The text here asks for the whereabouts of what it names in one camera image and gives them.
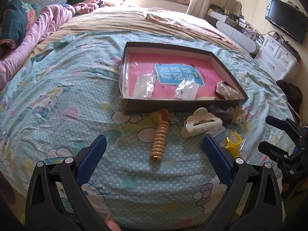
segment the ridged orange object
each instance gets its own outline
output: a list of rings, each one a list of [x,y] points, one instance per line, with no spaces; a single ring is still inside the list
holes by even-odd
[[[166,145],[166,137],[169,131],[169,112],[166,109],[158,111],[158,127],[154,135],[153,146],[150,156],[154,160],[162,160]]]

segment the box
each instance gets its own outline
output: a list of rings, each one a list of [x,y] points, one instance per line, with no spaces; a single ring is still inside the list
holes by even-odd
[[[139,75],[155,73],[154,90],[148,99],[133,99],[132,93]],[[211,52],[189,47],[127,42],[120,66],[119,90],[124,113],[136,114],[158,111],[193,112],[209,105],[236,107],[248,97],[243,88]],[[175,98],[178,84],[194,76],[200,87],[194,100]],[[219,81],[227,82],[239,93],[239,99],[219,99],[215,92]]]

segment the blue label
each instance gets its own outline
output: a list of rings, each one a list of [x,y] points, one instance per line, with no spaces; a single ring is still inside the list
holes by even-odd
[[[195,83],[204,86],[199,72],[185,64],[155,64],[159,82],[162,84],[179,85],[184,79],[195,79]]]

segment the drawer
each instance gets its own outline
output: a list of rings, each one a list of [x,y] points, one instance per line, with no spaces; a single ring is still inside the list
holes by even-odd
[[[262,44],[262,48],[272,57],[275,57],[280,49],[279,45],[270,38],[265,39]]]
[[[282,80],[286,77],[287,72],[264,51],[259,51],[256,56],[259,62],[267,69],[272,77],[277,80]]]
[[[282,48],[278,50],[277,55],[275,56],[275,61],[280,63],[280,65],[289,72],[290,69],[296,64],[296,61],[291,55],[289,55]]]

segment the television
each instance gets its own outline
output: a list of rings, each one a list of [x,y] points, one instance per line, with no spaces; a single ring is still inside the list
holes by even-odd
[[[308,27],[308,17],[280,0],[270,0],[265,19],[287,33],[301,44],[304,42]]]

